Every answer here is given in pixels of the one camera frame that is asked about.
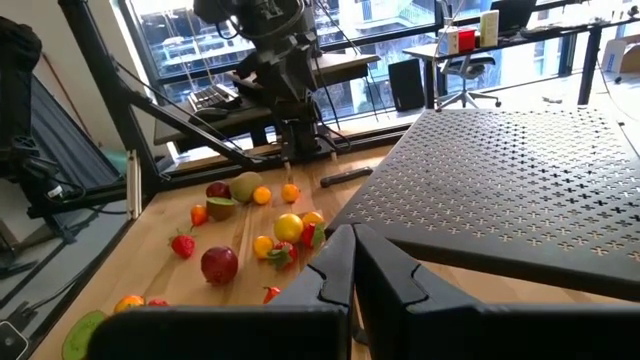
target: kiwi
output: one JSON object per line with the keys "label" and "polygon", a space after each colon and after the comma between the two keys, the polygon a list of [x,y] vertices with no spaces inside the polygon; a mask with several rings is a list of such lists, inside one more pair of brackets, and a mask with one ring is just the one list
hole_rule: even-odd
{"label": "kiwi", "polygon": [[231,196],[241,203],[251,201],[253,190],[262,185],[262,176],[253,171],[238,175],[229,183]]}
{"label": "kiwi", "polygon": [[236,211],[236,203],[227,198],[208,198],[207,214],[216,221],[230,218]]}

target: red apple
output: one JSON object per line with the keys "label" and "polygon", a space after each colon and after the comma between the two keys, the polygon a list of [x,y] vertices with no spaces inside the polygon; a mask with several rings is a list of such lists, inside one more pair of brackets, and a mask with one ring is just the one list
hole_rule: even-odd
{"label": "red apple", "polygon": [[238,257],[227,246],[213,247],[202,255],[200,270],[209,284],[227,284],[238,273]]}
{"label": "red apple", "polygon": [[231,190],[224,181],[215,181],[207,186],[207,197],[222,197],[231,199]]}

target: black metal plate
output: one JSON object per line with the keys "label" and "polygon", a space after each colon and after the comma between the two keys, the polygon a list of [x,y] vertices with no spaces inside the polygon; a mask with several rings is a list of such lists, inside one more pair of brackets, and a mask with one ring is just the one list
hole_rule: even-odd
{"label": "black metal plate", "polygon": [[329,226],[412,256],[640,300],[640,161],[594,110],[425,112]]}

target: halved kiwi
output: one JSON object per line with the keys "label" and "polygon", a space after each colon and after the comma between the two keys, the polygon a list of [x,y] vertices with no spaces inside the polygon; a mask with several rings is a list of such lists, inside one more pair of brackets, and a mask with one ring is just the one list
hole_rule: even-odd
{"label": "halved kiwi", "polygon": [[216,221],[223,221],[231,216],[236,211],[235,201],[227,198],[208,198],[207,199],[207,214]]}

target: computer monitor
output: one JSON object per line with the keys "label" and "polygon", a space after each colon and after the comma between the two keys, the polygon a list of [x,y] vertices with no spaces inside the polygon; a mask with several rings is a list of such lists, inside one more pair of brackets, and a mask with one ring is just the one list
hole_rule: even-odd
{"label": "computer monitor", "polygon": [[491,10],[500,11],[498,16],[498,35],[515,35],[526,28],[536,0],[498,0],[491,3]]}

